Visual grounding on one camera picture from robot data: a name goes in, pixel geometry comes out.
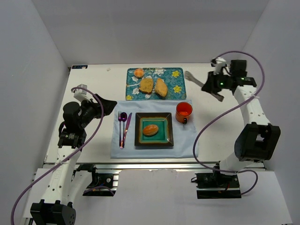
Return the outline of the metal serving tongs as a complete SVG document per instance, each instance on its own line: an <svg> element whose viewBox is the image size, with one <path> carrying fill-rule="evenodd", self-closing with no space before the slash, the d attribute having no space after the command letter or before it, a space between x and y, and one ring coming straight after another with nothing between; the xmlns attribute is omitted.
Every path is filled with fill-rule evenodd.
<svg viewBox="0 0 300 225"><path fill-rule="evenodd" d="M184 77L188 81L195 83L196 85L200 86L201 88L204 86L204 84L201 81L197 80L189 71L184 72ZM214 98L216 98L219 102L223 102L223 100L224 100L224 97L221 96L220 94L211 93L211 95Z"/></svg>

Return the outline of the sesame round bun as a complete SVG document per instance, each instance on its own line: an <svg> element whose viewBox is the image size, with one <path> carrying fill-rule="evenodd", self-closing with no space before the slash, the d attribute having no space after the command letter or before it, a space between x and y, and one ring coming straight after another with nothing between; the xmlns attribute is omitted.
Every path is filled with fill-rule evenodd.
<svg viewBox="0 0 300 225"><path fill-rule="evenodd" d="M143 135L145 136L153 136L158 132L159 128L155 124L149 124L145 126L142 130Z"/></svg>

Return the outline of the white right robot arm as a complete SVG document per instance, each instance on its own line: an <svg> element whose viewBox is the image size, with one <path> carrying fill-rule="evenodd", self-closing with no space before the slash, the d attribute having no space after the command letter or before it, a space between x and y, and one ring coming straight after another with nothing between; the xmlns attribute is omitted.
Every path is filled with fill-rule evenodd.
<svg viewBox="0 0 300 225"><path fill-rule="evenodd" d="M230 90L239 104L244 128L234 144L234 152L219 162L222 174L232 175L244 167L270 160L281 135L279 126L274 126L263 112L257 96L257 84L247 76L246 60L232 60L230 64L218 57L211 61L214 71L208 73L202 87L220 97L223 89Z"/></svg>

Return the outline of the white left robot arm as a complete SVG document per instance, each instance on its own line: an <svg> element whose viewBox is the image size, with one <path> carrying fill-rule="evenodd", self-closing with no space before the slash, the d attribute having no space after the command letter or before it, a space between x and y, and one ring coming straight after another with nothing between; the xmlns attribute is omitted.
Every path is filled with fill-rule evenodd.
<svg viewBox="0 0 300 225"><path fill-rule="evenodd" d="M73 205L78 194L92 182L93 169L74 171L85 144L85 128L93 119L112 113L116 101L101 97L94 102L87 97L77 97L76 102L63 106L63 121L59 127L56 165L40 202L33 203L30 213L37 225L73 225L76 210Z"/></svg>

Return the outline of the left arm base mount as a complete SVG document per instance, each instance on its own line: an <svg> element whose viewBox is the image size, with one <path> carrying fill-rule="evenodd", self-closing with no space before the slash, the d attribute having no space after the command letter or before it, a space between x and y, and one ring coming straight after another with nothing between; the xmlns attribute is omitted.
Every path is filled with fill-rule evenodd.
<svg viewBox="0 0 300 225"><path fill-rule="evenodd" d="M75 178L79 171L87 171L91 176L91 183L86 187L83 196L113 196L119 180L119 171L97 168L93 164L81 164L73 171Z"/></svg>

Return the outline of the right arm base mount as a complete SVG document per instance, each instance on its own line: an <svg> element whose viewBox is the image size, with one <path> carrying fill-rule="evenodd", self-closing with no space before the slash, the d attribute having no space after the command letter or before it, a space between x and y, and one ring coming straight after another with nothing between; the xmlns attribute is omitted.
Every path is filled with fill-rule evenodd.
<svg viewBox="0 0 300 225"><path fill-rule="evenodd" d="M198 199L238 199L241 198L237 175L225 175L218 171L196 173L191 179L196 184Z"/></svg>

